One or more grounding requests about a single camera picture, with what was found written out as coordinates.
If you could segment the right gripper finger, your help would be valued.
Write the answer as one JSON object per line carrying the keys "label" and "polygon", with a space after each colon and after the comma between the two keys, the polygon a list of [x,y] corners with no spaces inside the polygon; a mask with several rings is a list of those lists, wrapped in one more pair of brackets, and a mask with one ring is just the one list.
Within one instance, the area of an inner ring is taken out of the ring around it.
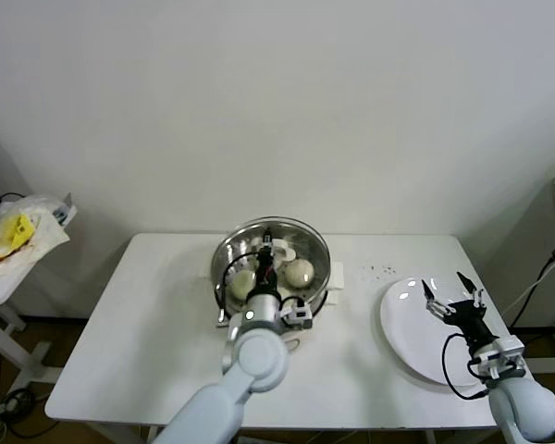
{"label": "right gripper finger", "polygon": [[462,282],[462,285],[466,290],[466,294],[468,298],[473,302],[474,306],[478,308],[484,308],[485,305],[483,303],[483,290],[479,289],[470,278],[468,278],[460,271],[457,272],[457,276]]}
{"label": "right gripper finger", "polygon": [[426,310],[439,320],[445,320],[447,317],[454,314],[454,311],[447,304],[439,301],[434,292],[430,289],[428,284],[422,279],[422,286],[425,295],[425,307]]}

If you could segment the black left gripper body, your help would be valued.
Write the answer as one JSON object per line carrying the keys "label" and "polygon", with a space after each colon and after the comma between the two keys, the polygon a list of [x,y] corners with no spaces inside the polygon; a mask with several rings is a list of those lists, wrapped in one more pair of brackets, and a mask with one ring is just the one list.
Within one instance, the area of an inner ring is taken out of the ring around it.
{"label": "black left gripper body", "polygon": [[251,290],[251,296],[267,294],[279,297],[278,275],[274,268],[274,257],[270,248],[262,248],[257,254],[257,269],[255,271],[255,283]]}

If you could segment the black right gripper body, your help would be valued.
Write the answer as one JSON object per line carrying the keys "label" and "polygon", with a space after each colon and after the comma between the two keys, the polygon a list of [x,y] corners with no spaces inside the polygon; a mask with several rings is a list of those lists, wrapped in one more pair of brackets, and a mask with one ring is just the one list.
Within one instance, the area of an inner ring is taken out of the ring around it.
{"label": "black right gripper body", "polygon": [[460,329],[469,348],[483,348],[497,338],[484,322],[485,306],[475,306],[472,300],[464,300],[451,303],[449,308],[443,322]]}

